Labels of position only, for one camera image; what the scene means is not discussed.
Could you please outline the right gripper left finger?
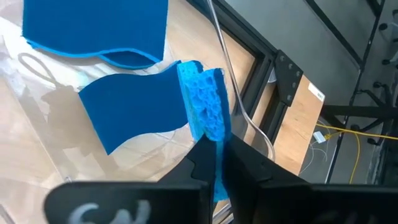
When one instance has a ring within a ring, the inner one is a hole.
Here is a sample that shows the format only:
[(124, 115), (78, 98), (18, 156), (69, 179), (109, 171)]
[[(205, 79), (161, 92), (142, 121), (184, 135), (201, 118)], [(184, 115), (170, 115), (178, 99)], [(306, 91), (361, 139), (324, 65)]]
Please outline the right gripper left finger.
[(216, 143), (206, 136), (157, 182), (69, 182), (45, 198), (48, 224), (211, 224)]

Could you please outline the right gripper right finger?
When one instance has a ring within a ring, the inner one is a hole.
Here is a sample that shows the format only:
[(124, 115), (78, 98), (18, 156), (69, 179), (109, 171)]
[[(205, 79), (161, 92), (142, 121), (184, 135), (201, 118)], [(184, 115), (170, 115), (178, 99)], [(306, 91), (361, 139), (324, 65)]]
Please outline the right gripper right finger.
[(237, 224), (398, 224), (398, 189), (311, 184), (237, 136), (224, 148), (223, 183)]

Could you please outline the white table label sticker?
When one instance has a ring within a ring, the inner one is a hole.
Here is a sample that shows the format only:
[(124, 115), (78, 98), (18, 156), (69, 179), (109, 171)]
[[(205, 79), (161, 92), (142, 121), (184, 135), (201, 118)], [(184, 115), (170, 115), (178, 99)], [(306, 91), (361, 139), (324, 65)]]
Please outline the white table label sticker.
[(313, 84), (313, 83), (309, 83), (308, 84), (308, 90), (314, 95), (316, 96), (322, 103), (325, 100), (325, 95)]

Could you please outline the black neighbouring table frame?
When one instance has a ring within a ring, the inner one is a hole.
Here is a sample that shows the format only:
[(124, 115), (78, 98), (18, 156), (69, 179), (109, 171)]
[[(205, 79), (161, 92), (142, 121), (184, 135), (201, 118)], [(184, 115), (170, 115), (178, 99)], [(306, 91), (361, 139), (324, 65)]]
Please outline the black neighbouring table frame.
[(347, 106), (336, 106), (336, 105), (325, 105), (321, 110), (321, 117), (332, 124), (334, 127), (338, 128), (343, 133), (348, 133), (349, 129), (346, 128), (348, 120), (350, 117), (364, 117), (364, 118), (376, 118), (377, 122), (385, 121), (393, 117), (392, 113), (387, 113), (384, 111), (384, 105), (378, 107), (375, 106), (355, 106), (354, 101), (356, 96), (360, 93), (359, 84), (363, 73), (365, 71), (365, 66), (368, 61), (368, 56), (373, 44), (374, 37), (376, 35), (376, 30), (378, 29), (381, 13), (386, 0), (366, 0), (374, 13), (375, 20), (371, 34), (368, 38), (366, 48), (363, 56), (359, 56), (351, 44), (345, 39), (343, 34), (338, 30), (338, 28), (332, 23), (329, 17), (323, 12), (320, 6), (315, 2), (315, 0), (304, 0), (311, 10), (317, 15), (317, 17), (322, 21), (322, 23), (327, 27), (327, 29), (335, 36), (335, 38), (340, 42), (340, 44), (346, 49), (350, 54), (352, 59), (358, 65), (358, 77), (356, 81), (353, 94), (349, 100)]

